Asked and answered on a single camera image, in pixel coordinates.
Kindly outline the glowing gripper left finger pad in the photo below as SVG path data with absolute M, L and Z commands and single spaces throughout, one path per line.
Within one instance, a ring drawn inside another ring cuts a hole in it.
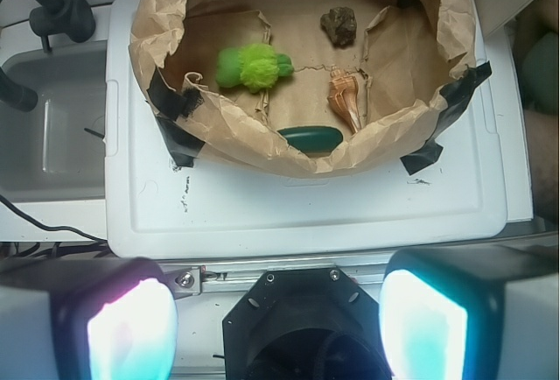
M 1 263 L 3 379 L 166 379 L 178 313 L 146 258 Z

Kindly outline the glowing gripper right finger pad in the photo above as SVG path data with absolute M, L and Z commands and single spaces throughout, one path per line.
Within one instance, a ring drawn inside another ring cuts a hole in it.
M 557 379 L 559 250 L 398 250 L 382 282 L 379 324 L 397 379 Z

